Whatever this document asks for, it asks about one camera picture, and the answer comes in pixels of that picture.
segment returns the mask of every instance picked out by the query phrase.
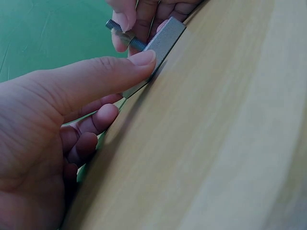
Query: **skin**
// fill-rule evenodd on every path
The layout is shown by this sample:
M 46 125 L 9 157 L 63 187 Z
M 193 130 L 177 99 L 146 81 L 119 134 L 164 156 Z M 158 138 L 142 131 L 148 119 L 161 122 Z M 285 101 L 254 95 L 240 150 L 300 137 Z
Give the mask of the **skin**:
M 171 16 L 183 22 L 203 0 L 107 0 L 114 9 L 113 20 L 122 30 L 132 30 L 143 42 L 148 43 Z M 114 48 L 124 52 L 127 47 L 118 36 L 112 35 Z M 129 56 L 137 50 L 129 47 Z
M 78 168 L 118 115 L 113 103 L 155 62 L 153 51 L 101 57 L 0 84 L 0 229 L 60 226 Z

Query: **finger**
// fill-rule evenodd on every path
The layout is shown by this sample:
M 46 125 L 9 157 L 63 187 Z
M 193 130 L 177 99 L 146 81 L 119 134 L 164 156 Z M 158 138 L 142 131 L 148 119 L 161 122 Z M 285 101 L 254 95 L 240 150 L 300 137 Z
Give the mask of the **finger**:
M 78 167 L 75 164 L 66 164 L 63 168 L 63 181 L 65 186 L 65 206 L 69 207 L 74 199 L 77 189 Z
M 135 0 L 106 0 L 106 2 L 113 8 L 117 22 L 121 29 L 125 32 L 130 30 L 135 24 Z
M 81 121 L 71 124 L 81 136 L 85 132 L 95 133 L 96 135 L 104 132 L 115 120 L 118 115 L 118 108 L 113 104 L 103 105 L 97 113 L 86 117 Z
M 29 84 L 32 87 L 29 98 L 24 100 L 43 98 L 46 109 L 53 108 L 65 116 L 99 98 L 140 83 L 150 76 L 155 63 L 155 52 L 149 50 L 129 58 L 101 57 L 36 71 L 19 81 L 27 88 Z
M 133 31 L 141 41 L 148 41 L 149 31 L 158 8 L 157 0 L 139 0 L 136 8 L 136 22 Z
M 119 101 L 120 99 L 122 99 L 122 96 L 120 94 L 112 94 L 112 95 L 108 95 L 106 97 L 100 98 L 94 102 L 91 102 L 89 104 L 87 104 L 86 106 L 82 107 L 81 109 L 74 111 L 68 115 L 66 115 L 64 117 L 64 124 L 77 120 L 85 115 L 88 115 L 92 112 L 97 111 L 98 109 L 100 109 L 103 105 L 105 104 L 113 104 L 117 101 Z
M 175 4 L 171 3 L 165 3 L 165 2 L 160 2 L 158 8 L 157 8 L 157 12 L 156 15 L 154 17 L 153 20 L 153 25 L 152 28 L 150 30 L 150 35 L 149 35 L 149 39 L 151 40 L 155 34 L 157 33 L 158 27 L 169 18 L 169 15 L 171 14 L 171 12 L 174 10 Z
M 73 148 L 83 133 L 101 134 L 113 123 L 117 115 L 118 108 L 115 105 L 105 104 L 95 114 L 67 126 L 62 126 L 60 137 L 64 155 Z
M 183 22 L 189 16 L 190 13 L 198 6 L 198 4 L 191 3 L 177 3 L 174 11 L 171 12 L 170 16 L 173 16 L 177 20 Z
M 115 12 L 113 12 L 112 20 L 115 21 L 116 23 L 119 23 L 118 15 Z M 112 35 L 112 43 L 115 50 L 120 53 L 125 52 L 128 47 L 121 42 L 120 38 L 117 35 L 115 35 L 114 33 L 111 33 L 111 35 Z
M 77 143 L 67 154 L 67 161 L 76 164 L 77 167 L 80 168 L 90 159 L 91 155 L 95 153 L 97 143 L 97 136 L 94 133 L 82 134 Z

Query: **green surface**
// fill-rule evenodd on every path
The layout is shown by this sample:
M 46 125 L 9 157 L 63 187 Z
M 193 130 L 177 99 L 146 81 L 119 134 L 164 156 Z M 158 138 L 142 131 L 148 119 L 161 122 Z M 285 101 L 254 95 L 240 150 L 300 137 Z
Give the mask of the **green surface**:
M 0 82 L 37 69 L 115 56 L 104 0 L 0 0 Z

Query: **knuckle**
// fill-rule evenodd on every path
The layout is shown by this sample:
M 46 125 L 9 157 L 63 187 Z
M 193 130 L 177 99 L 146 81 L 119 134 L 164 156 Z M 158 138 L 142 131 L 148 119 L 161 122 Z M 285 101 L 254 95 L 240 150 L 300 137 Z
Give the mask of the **knuckle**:
M 150 28 L 150 26 L 151 26 L 151 21 L 144 20 L 144 19 L 137 19 L 136 23 L 140 27 Z
M 96 58 L 97 69 L 101 72 L 111 72 L 116 70 L 116 58 L 115 57 L 98 57 Z

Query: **wood grain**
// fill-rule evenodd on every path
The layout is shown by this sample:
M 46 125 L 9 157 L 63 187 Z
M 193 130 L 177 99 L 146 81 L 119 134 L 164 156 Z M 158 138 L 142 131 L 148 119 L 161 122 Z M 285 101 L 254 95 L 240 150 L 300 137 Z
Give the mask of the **wood grain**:
M 211 0 L 104 138 L 65 230 L 307 228 L 305 0 Z

